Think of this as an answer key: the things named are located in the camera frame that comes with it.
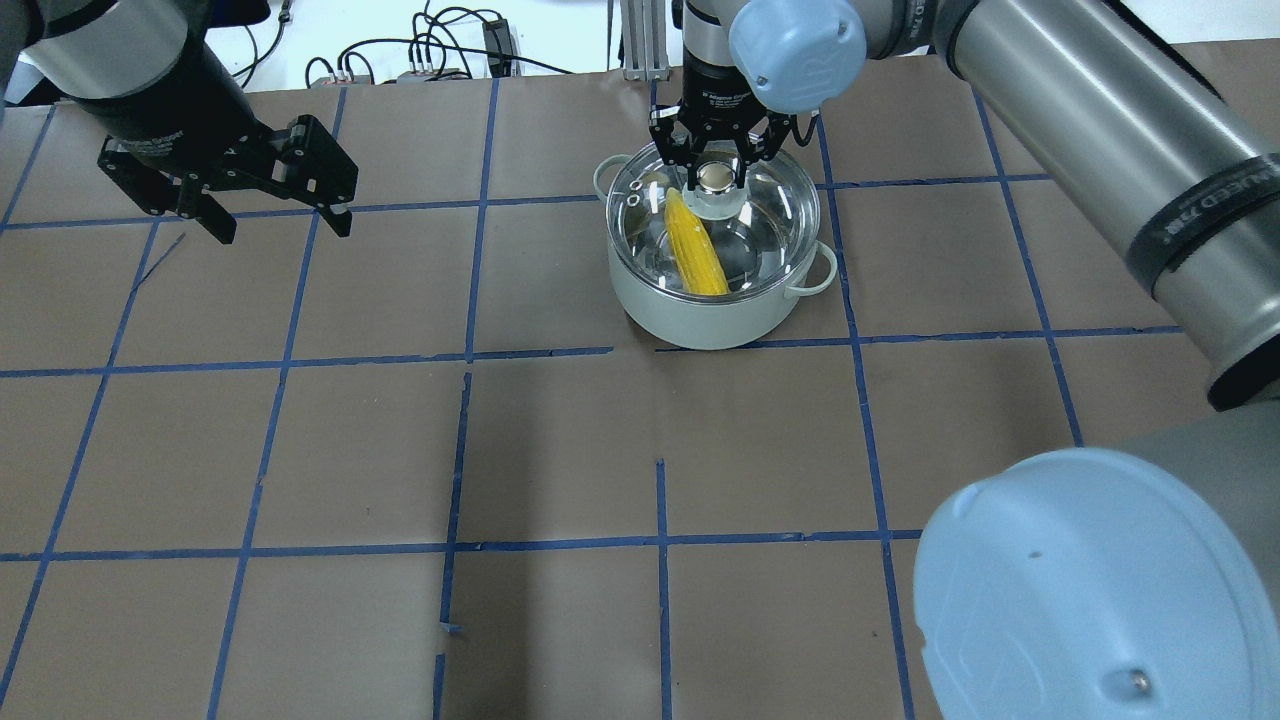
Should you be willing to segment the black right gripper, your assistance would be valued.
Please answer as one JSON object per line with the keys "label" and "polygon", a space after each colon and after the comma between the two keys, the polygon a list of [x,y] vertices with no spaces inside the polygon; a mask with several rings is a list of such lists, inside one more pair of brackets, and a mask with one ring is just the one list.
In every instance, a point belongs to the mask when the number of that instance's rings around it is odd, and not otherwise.
{"label": "black right gripper", "polygon": [[682,168],[686,191],[713,143],[735,150],[733,186],[744,190],[753,165],[777,156],[787,138],[801,141],[796,115],[767,109],[737,68],[701,60],[685,61],[680,101],[653,105],[648,127],[660,160]]}

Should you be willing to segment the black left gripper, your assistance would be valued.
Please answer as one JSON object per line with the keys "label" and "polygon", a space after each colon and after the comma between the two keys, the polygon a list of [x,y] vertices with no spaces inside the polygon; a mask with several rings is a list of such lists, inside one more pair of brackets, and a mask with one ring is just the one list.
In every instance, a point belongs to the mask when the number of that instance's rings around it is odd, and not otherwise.
{"label": "black left gripper", "polygon": [[312,115],[262,123],[201,40],[186,40],[164,70],[125,94],[76,97],[106,129],[97,165],[141,211],[195,220],[232,245],[237,220],[218,192],[255,190],[302,202],[347,238],[358,167]]}

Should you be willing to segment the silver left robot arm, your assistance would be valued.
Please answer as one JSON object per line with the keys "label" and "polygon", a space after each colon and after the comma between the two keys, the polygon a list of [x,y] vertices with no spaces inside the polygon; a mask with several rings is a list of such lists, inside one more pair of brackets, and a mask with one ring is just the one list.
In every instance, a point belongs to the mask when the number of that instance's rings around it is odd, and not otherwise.
{"label": "silver left robot arm", "polygon": [[105,128],[99,168],[141,211],[230,243],[237,223],[216,196],[255,190],[349,234],[353,159],[310,114],[262,123],[177,3],[5,1],[3,69],[20,54]]}

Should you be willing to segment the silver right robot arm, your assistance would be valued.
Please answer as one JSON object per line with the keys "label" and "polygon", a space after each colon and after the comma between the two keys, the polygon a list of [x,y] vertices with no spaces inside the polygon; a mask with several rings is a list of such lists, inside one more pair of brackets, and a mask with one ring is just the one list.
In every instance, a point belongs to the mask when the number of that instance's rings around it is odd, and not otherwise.
{"label": "silver right robot arm", "polygon": [[671,716],[1178,717],[1155,660],[1207,691],[1239,628],[1164,611],[1221,582],[1108,471],[1212,416],[1207,361],[936,59],[872,64],[826,151],[832,329],[652,364]]}

